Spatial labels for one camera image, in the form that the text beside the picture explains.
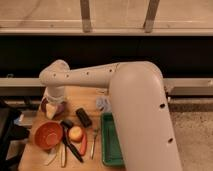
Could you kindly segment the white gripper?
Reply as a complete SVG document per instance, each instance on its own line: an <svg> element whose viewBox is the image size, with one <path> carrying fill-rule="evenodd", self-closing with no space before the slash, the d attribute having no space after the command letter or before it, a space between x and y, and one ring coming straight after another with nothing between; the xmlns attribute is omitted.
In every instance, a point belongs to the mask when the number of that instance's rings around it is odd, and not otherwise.
<svg viewBox="0 0 213 171"><path fill-rule="evenodd" d="M46 116L48 119L52 119L57 113L58 106L53 104L61 104L65 101L64 94L65 88L63 86L46 88L45 98L49 102L46 104Z"/></svg>

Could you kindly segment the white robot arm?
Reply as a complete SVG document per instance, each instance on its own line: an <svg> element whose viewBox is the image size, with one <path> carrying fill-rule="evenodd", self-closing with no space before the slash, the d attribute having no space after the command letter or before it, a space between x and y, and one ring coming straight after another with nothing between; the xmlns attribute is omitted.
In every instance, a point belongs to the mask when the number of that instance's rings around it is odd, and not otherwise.
<svg viewBox="0 0 213 171"><path fill-rule="evenodd" d="M109 90L126 171L183 171L163 75L149 61L118 62L72 70L56 60L39 74L46 97L58 104L68 85Z"/></svg>

